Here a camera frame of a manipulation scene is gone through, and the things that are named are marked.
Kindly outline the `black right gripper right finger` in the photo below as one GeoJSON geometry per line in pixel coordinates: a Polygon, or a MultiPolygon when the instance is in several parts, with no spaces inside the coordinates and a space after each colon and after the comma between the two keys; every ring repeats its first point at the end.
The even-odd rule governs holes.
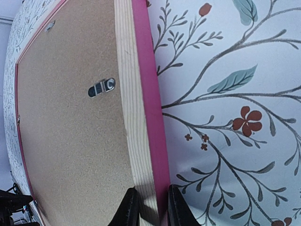
{"type": "Polygon", "coordinates": [[[175,185],[168,189],[168,226],[200,226],[188,207],[182,193],[175,185]]]}

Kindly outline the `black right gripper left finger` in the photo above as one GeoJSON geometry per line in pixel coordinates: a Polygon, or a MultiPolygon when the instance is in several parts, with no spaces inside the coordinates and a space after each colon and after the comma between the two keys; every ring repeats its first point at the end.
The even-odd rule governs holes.
{"type": "Polygon", "coordinates": [[[139,226],[139,196],[138,191],[132,187],[125,193],[114,217],[108,226],[139,226]]]}

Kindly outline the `pink wooden picture frame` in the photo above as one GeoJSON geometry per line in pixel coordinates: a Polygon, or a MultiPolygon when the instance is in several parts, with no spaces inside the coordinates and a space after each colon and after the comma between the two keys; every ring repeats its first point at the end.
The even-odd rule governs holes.
{"type": "MultiPolygon", "coordinates": [[[[16,59],[14,85],[16,97],[16,119],[20,140],[20,151],[25,164],[25,173],[29,179],[22,140],[20,134],[20,115],[17,100],[17,73],[18,63],[23,58],[31,43],[41,31],[49,31],[55,24],[53,17],[68,0],[55,0],[47,4],[39,1],[38,8],[44,14],[37,18],[33,33],[25,41],[20,55],[16,59]]],[[[153,165],[153,144],[160,143],[159,139],[152,139],[147,123],[146,101],[143,94],[142,69],[139,66],[138,39],[135,30],[134,4],[130,0],[113,0],[116,53],[118,64],[118,79],[116,86],[120,88],[124,127],[127,138],[129,163],[133,185],[139,196],[140,224],[142,226],[159,226],[163,223],[166,214],[166,192],[159,178],[155,175],[153,165]]],[[[44,225],[44,219],[37,202],[38,213],[44,225]]]]}

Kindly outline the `brown cardboard backing board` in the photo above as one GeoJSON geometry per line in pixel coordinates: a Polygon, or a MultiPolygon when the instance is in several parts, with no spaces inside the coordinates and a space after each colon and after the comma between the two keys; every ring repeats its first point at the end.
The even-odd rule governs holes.
{"type": "Polygon", "coordinates": [[[118,79],[114,2],[70,0],[18,63],[20,134],[47,226],[106,226],[133,185],[118,79]]]}

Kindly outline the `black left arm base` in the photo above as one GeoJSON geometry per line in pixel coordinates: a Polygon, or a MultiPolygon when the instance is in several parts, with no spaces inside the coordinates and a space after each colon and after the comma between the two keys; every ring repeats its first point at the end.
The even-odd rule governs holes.
{"type": "Polygon", "coordinates": [[[17,183],[13,183],[13,186],[4,191],[0,191],[0,225],[1,226],[13,226],[14,222],[12,214],[25,211],[30,202],[33,201],[31,195],[24,195],[17,183]]]}

